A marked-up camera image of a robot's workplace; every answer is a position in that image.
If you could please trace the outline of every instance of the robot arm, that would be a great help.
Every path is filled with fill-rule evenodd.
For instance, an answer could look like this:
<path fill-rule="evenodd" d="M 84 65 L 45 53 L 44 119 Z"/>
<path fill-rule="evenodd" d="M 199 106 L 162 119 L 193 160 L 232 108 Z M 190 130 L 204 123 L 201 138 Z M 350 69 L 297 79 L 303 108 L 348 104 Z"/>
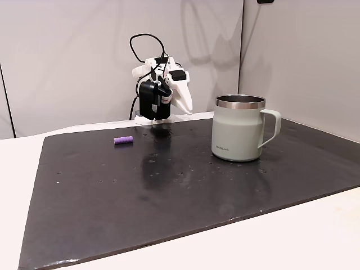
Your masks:
<path fill-rule="evenodd" d="M 192 98 L 188 89 L 189 72 L 179 67 L 172 57 L 146 59 L 144 65 L 133 69 L 133 77 L 142 77 L 139 84 L 140 114 L 149 120 L 170 116 L 170 104 L 186 114 L 192 114 Z"/>

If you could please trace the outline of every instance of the white wall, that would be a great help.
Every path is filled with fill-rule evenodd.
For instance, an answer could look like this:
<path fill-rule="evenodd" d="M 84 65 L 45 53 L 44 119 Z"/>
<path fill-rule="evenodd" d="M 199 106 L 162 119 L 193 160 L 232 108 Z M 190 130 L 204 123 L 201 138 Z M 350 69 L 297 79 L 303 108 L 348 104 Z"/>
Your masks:
<path fill-rule="evenodd" d="M 360 1 L 245 0 L 240 91 L 291 120 L 360 142 Z"/>
<path fill-rule="evenodd" d="M 0 139 L 13 138 L 9 112 L 5 99 L 2 77 L 0 74 Z"/>
<path fill-rule="evenodd" d="M 237 92 L 242 0 L 0 0 L 0 59 L 19 136 L 128 119 L 149 32 L 190 72 L 194 112 Z M 140 58 L 158 56 L 150 38 Z"/>

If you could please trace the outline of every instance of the white plastic part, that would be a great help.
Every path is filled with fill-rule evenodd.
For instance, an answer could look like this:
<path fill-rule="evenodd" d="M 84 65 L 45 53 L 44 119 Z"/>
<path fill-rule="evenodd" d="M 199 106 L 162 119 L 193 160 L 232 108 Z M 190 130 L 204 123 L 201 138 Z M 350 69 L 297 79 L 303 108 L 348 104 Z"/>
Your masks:
<path fill-rule="evenodd" d="M 133 77 L 139 78 L 141 76 L 144 76 L 146 73 L 150 72 L 151 66 L 150 65 L 142 65 L 135 67 L 133 69 Z"/>
<path fill-rule="evenodd" d="M 186 80 L 173 81 L 170 74 L 166 75 L 166 83 L 173 90 L 172 105 L 178 107 L 184 113 L 192 114 L 192 98 L 188 88 L 190 82 L 189 72 L 185 71 Z"/>

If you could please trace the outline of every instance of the mug handle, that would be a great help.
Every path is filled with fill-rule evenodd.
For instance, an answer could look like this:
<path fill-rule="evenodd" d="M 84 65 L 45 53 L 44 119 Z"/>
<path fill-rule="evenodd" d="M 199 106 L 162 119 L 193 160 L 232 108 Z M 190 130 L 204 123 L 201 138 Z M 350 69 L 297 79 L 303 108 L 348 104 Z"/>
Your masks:
<path fill-rule="evenodd" d="M 281 126 L 281 114 L 279 112 L 264 109 L 264 110 L 261 110 L 260 113 L 262 113 L 262 114 L 271 114 L 271 115 L 275 116 L 275 132 L 274 132 L 274 135 L 270 139 L 268 139 L 266 142 L 263 142 L 261 145 L 259 145 L 258 149 L 260 147 L 264 146 L 266 143 L 268 143 L 272 139 L 274 139 L 275 136 L 280 133 L 280 126 Z"/>

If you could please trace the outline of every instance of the wire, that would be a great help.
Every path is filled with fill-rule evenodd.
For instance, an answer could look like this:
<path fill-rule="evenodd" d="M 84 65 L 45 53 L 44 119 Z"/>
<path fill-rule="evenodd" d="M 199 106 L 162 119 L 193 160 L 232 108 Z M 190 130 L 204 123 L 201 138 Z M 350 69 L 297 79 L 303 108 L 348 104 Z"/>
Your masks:
<path fill-rule="evenodd" d="M 133 40 L 134 38 L 143 37 L 144 35 L 149 36 L 149 37 L 152 37 L 152 38 L 155 38 L 155 39 L 160 43 L 161 48 L 163 49 L 163 53 L 161 54 L 161 55 L 162 55 L 162 58 L 163 58 L 163 57 L 164 57 L 164 54 L 165 54 L 165 48 L 164 48 L 164 45 L 163 45 L 163 43 L 161 42 L 161 40 L 160 40 L 158 37 L 156 37 L 156 36 L 154 36 L 154 35 L 152 35 L 152 34 L 142 33 L 142 34 L 133 35 L 133 36 L 130 38 L 130 48 L 131 48 L 131 50 L 133 51 L 136 59 L 137 59 L 139 62 L 145 63 L 145 61 L 142 61 L 142 60 L 139 59 L 139 57 L 138 57 L 137 54 L 135 53 L 135 50 L 134 50 L 133 44 L 132 44 L 132 40 Z"/>
<path fill-rule="evenodd" d="M 137 35 L 133 35 L 133 36 L 130 38 L 129 43 L 130 43 L 130 48 L 131 48 L 131 50 L 133 51 L 136 59 L 137 59 L 139 62 L 145 63 L 145 61 L 140 60 L 140 58 L 137 56 L 137 54 L 136 54 L 136 52 L 135 52 L 135 50 L 134 50 L 134 48 L 133 48 L 132 40 L 133 40 L 134 38 L 143 37 L 143 36 L 148 36 L 148 37 L 155 38 L 155 39 L 160 43 L 161 49 L 163 50 L 163 52 L 161 53 L 159 63 L 154 67 L 154 69 L 151 68 L 151 70 L 150 70 L 148 73 L 146 73 L 144 76 L 139 77 L 139 79 L 137 80 L 136 86 L 135 86 L 136 97 L 134 98 L 133 103 L 132 103 L 132 105 L 131 105 L 129 120 L 131 120 L 131 118 L 132 118 L 132 114 L 133 114 L 133 110 L 134 110 L 134 105 L 135 105 L 136 99 L 139 97 L 138 86 L 139 86 L 140 80 L 143 79 L 143 78 L 145 78 L 146 76 L 150 75 L 154 70 L 156 70 L 156 69 L 160 66 L 161 62 L 163 61 L 165 54 L 168 55 L 168 54 L 165 52 L 165 48 L 164 48 L 163 43 L 161 42 L 161 40 L 160 40 L 158 37 L 156 37 L 156 36 L 154 36 L 154 35 L 152 35 L 152 34 L 148 34 L 148 33 L 137 34 Z"/>
<path fill-rule="evenodd" d="M 169 62 L 169 55 L 167 53 L 165 53 L 165 54 L 166 54 L 166 57 L 167 57 L 167 61 L 165 63 L 164 70 L 163 70 L 163 78 L 164 78 L 164 80 L 165 80 L 165 71 L 167 69 L 167 64 Z"/>
<path fill-rule="evenodd" d="M 133 110 L 134 110 L 134 105 L 135 105 L 136 99 L 137 99 L 137 96 L 134 98 L 133 104 L 131 105 L 129 120 L 131 120 L 131 118 L 133 118 Z"/>

